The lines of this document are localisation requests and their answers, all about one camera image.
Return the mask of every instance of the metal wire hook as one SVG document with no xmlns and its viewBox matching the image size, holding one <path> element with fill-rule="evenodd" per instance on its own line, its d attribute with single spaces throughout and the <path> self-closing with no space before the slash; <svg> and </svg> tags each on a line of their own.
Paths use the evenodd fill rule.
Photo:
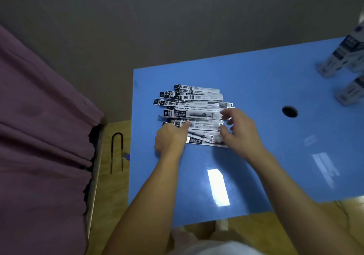
<svg viewBox="0 0 364 255">
<path fill-rule="evenodd" d="M 115 135 L 120 134 L 121 136 L 121 171 L 124 171 L 124 137 L 123 134 L 120 132 L 114 133 L 111 138 L 111 161 L 110 161 L 110 174 L 112 174 L 112 156 L 114 153 L 114 137 Z"/>
</svg>

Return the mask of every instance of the purple curtain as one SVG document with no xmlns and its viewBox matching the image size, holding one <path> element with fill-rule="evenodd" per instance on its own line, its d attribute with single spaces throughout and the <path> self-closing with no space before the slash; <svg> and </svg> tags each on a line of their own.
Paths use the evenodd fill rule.
<svg viewBox="0 0 364 255">
<path fill-rule="evenodd" d="M 103 114 L 0 26 L 0 254 L 84 254 Z"/>
</svg>

